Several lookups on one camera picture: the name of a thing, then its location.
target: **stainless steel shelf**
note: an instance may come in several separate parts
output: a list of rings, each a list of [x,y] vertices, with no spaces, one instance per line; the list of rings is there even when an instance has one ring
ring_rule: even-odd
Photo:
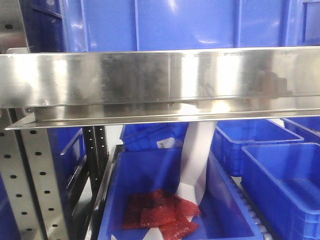
[[[8,129],[320,115],[320,46],[0,55]]]

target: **blue plastic bin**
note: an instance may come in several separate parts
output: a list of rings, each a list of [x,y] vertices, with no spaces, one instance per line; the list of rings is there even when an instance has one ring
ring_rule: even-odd
[[[60,145],[60,156],[67,181],[75,173],[76,168],[86,155],[86,146],[82,128],[70,127],[57,129]]]
[[[282,240],[320,239],[320,145],[245,146],[242,186]]]
[[[304,139],[268,119],[219,121],[211,149],[228,174],[242,176],[241,148],[248,145],[302,143]]]
[[[158,188],[175,193],[181,149],[122,152],[118,156],[98,240],[142,240],[149,229],[122,230],[128,197]],[[213,154],[207,165],[206,191],[193,222],[199,228],[184,240],[263,240],[263,236]]]
[[[124,125],[120,139],[127,151],[181,148],[188,125],[188,122]]]
[[[0,239],[19,240],[19,229],[12,212],[4,182],[0,175]]]
[[[300,135],[306,143],[320,144],[320,117],[281,118],[285,128]]]
[[[82,7],[88,52],[320,44],[316,0],[91,0]]]

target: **white label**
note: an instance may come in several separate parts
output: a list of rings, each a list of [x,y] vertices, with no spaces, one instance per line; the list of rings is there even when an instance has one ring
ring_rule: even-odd
[[[173,137],[169,137],[161,141],[157,141],[156,144],[158,145],[159,149],[173,148],[175,145],[175,139]]]

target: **hole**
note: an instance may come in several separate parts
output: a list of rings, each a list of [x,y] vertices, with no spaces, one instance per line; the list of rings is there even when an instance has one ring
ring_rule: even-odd
[[[6,29],[13,29],[14,28],[14,26],[12,26],[11,24],[6,24],[6,25],[4,25],[4,27]]]

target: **raw meat slice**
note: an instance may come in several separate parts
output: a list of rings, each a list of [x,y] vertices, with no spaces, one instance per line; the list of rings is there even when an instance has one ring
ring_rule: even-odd
[[[175,207],[177,212],[183,213],[186,217],[197,216],[201,214],[198,205],[181,197],[175,197]]]
[[[198,228],[195,222],[189,222],[185,216],[179,216],[173,222],[167,223],[159,227],[164,240],[179,240]]]
[[[142,228],[157,228],[175,220],[176,211],[174,207],[158,206],[155,208],[145,208],[141,213],[140,226]]]
[[[138,229],[140,228],[140,216],[143,210],[141,202],[143,202],[142,194],[133,194],[129,197],[129,202],[125,210],[124,220],[122,223],[123,229]]]
[[[168,239],[173,236],[172,239],[175,239],[175,236],[187,235],[197,229],[198,225],[188,222],[186,217],[200,214],[199,207],[191,201],[169,191],[158,189],[151,193],[133,194],[129,197],[122,228],[138,229],[161,226],[161,228],[164,227],[164,236],[170,236]]]

